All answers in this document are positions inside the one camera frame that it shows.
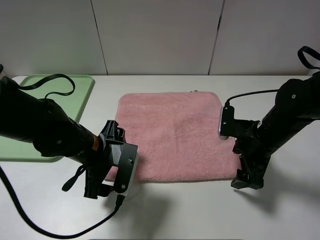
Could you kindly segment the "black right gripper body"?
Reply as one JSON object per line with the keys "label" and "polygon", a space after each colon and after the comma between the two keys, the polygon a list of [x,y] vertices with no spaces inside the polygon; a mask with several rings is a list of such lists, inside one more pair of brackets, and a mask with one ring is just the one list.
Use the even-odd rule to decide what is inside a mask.
{"label": "black right gripper body", "polygon": [[276,93],[272,109],[257,125],[260,157],[247,162],[267,169],[271,155],[304,127],[320,118],[320,80],[290,79]]}

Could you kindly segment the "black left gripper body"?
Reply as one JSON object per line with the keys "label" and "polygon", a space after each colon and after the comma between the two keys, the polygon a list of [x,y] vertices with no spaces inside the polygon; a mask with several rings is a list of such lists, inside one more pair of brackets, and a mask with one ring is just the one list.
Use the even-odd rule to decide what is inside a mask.
{"label": "black left gripper body", "polygon": [[114,166],[112,160],[112,145],[107,144],[99,135],[93,134],[82,125],[78,125],[76,133],[70,135],[66,144],[65,157],[71,158],[83,167]]}

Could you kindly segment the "black gloved left hand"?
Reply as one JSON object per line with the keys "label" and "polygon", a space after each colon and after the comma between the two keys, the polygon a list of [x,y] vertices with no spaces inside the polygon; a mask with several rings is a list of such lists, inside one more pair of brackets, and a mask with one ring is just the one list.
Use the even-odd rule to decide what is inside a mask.
{"label": "black gloved left hand", "polygon": [[0,135],[31,143],[43,157],[73,156],[79,128],[64,110],[47,96],[38,99],[27,93],[43,84],[63,78],[64,74],[49,75],[29,86],[20,86],[4,76],[0,80]]}

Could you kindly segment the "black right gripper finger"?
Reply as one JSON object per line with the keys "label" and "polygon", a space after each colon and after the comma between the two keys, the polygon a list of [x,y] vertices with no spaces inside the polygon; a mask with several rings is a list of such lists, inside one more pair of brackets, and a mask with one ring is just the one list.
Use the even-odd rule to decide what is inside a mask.
{"label": "black right gripper finger", "polygon": [[244,157],[240,157],[241,169],[237,169],[236,176],[231,181],[230,186],[237,190],[250,188],[258,190],[264,186],[265,167],[254,162],[247,162]]}
{"label": "black right gripper finger", "polygon": [[235,119],[233,133],[236,138],[233,152],[245,157],[258,159],[260,157],[260,140],[257,135],[258,123],[256,120]]}

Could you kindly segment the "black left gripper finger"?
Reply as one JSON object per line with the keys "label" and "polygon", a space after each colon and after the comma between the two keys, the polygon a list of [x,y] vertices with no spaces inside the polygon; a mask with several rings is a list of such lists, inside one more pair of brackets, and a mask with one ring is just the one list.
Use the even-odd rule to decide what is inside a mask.
{"label": "black left gripper finger", "polygon": [[115,120],[107,120],[101,130],[101,139],[106,144],[123,145],[125,143],[125,130],[119,127]]}
{"label": "black left gripper finger", "polygon": [[112,166],[84,166],[85,169],[85,186],[84,197],[97,199],[98,197],[108,197],[114,191],[114,187],[104,184],[106,176]]}

